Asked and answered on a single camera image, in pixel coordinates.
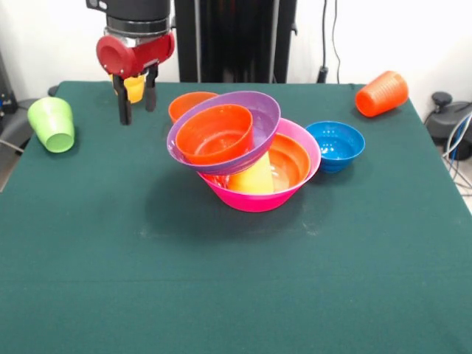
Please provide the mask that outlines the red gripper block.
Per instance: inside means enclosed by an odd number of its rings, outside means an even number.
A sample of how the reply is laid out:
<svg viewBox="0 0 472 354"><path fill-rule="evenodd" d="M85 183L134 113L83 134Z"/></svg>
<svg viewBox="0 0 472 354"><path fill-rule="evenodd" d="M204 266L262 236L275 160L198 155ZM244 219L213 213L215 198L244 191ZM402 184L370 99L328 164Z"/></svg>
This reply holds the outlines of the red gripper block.
<svg viewBox="0 0 472 354"><path fill-rule="evenodd" d="M108 74L113 74L112 84L117 93L119 120L122 125L130 125L131 103L125 87L126 78L137 76L148 69L145 80L145 109L156 109L156 78L159 64L171 57L175 49L172 33L137 46L128 46L113 35L104 35L99 39L96 53L100 65Z"/></svg>

